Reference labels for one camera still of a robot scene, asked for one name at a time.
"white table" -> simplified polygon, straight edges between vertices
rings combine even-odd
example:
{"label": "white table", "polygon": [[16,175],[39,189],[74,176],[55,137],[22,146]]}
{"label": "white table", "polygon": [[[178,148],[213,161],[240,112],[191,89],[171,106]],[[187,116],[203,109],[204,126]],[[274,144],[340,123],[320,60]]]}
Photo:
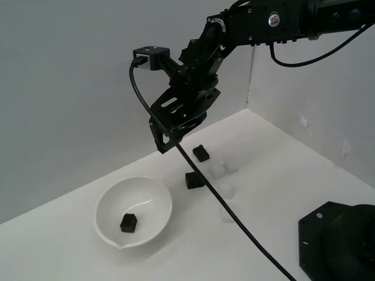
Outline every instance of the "white table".
{"label": "white table", "polygon": [[[199,144],[213,158],[237,156],[240,171],[213,184],[234,183],[235,211],[298,281],[309,280],[298,265],[298,220],[327,201],[375,203],[375,189],[246,109],[182,142],[191,155]],[[205,174],[209,163],[199,164]],[[0,225],[0,279],[286,280],[221,221],[207,188],[186,188],[190,171],[176,149],[156,152]],[[151,243],[120,251],[95,233],[94,207],[108,186],[140,174],[168,186],[171,220]]]}

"black robotic arm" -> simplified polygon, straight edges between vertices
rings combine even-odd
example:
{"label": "black robotic arm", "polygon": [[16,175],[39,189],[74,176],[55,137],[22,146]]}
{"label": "black robotic arm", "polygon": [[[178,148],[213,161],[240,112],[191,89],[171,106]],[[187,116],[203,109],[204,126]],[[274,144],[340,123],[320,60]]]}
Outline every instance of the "black robotic arm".
{"label": "black robotic arm", "polygon": [[[237,46],[265,43],[275,60],[274,43],[315,40],[324,33],[359,30],[374,23],[374,0],[239,0],[207,18],[202,35],[182,50],[182,65],[170,58],[167,48],[143,47],[133,54],[146,56],[151,70],[163,70],[169,76],[170,87],[151,109],[181,141],[205,120],[206,111],[220,95],[216,73]],[[152,118],[149,124],[158,150],[171,149],[173,143],[163,140]]]}

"white backdrop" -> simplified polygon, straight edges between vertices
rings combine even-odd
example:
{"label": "white backdrop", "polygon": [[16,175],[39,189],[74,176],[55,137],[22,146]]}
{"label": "white backdrop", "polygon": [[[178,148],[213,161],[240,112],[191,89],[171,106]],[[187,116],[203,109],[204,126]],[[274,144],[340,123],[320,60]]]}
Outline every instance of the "white backdrop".
{"label": "white backdrop", "polygon": [[[0,223],[155,151],[128,81],[132,50],[177,59],[232,2],[2,0]],[[246,107],[250,63],[249,47],[224,62],[201,128]],[[150,103],[168,86],[162,72],[136,79]]]}
{"label": "white backdrop", "polygon": [[[275,46],[276,58],[316,58],[353,32]],[[375,187],[375,28],[332,57],[283,68],[268,47],[256,47],[248,108]]]}

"black cable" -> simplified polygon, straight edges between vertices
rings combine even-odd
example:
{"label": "black cable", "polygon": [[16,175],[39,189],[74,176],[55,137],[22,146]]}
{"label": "black cable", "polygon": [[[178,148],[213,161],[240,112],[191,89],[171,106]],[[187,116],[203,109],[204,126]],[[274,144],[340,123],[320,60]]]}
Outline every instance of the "black cable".
{"label": "black cable", "polygon": [[303,63],[283,63],[281,61],[279,61],[278,59],[276,59],[276,56],[275,56],[275,49],[274,49],[274,44],[271,43],[270,44],[270,53],[271,53],[271,58],[274,60],[274,62],[276,62],[279,66],[284,66],[284,67],[301,67],[301,66],[308,66],[310,64],[313,64],[313,63],[316,63],[318,61],[321,61],[331,55],[333,55],[334,53],[338,52],[339,50],[341,50],[342,48],[344,48],[346,45],[348,45],[351,41],[353,41],[355,38],[357,38],[358,36],[360,36],[363,32],[365,32],[367,29],[369,29],[370,27],[372,27],[373,25],[365,25],[364,27],[362,27],[360,30],[358,30],[354,35],[352,35],[349,39],[347,39],[347,41],[345,41],[344,43],[342,43],[340,46],[338,46],[337,48],[333,49],[332,51],[324,54],[323,56],[320,56],[320,57],[317,57],[316,59],[313,59],[313,60],[308,60],[308,61],[305,61]]}
{"label": "black cable", "polygon": [[155,123],[161,128],[161,130],[169,137],[169,140],[176,146],[178,151],[180,151],[181,155],[185,158],[188,164],[193,168],[194,172],[196,172],[198,178],[204,182],[204,184],[208,187],[208,189],[212,192],[212,194],[216,197],[216,199],[220,202],[220,204],[224,207],[224,209],[228,212],[228,214],[232,217],[232,219],[236,222],[236,224],[241,228],[241,230],[249,237],[249,239],[254,243],[254,245],[265,255],[290,281],[296,281],[293,276],[284,269],[272,256],[268,253],[262,245],[256,240],[256,238],[251,234],[251,232],[245,227],[245,225],[240,221],[240,219],[236,216],[235,213],[231,210],[228,204],[224,201],[224,199],[220,196],[220,194],[215,190],[215,188],[211,185],[211,183],[206,179],[206,177],[202,174],[202,172],[198,169],[198,167],[194,164],[194,162],[190,159],[188,154],[183,150],[179,142],[175,139],[173,134],[165,128],[163,123],[156,117],[156,115],[152,112],[146,101],[143,99],[137,84],[134,79],[134,68],[146,63],[148,59],[146,57],[137,57],[133,60],[130,65],[129,69],[129,77],[131,85],[137,95],[139,101],[143,105],[143,107],[147,110],[148,114],[150,114],[151,118],[155,121]]}

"white bowl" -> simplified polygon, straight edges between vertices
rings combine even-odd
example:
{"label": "white bowl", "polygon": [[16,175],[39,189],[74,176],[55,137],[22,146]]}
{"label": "white bowl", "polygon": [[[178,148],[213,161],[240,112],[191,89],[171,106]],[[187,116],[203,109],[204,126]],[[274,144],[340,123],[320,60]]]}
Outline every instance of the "white bowl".
{"label": "white bowl", "polygon": [[[172,197],[160,181],[132,177],[110,187],[99,199],[94,227],[101,239],[118,249],[149,242],[167,224],[172,212]],[[125,213],[135,214],[134,233],[121,232]]]}

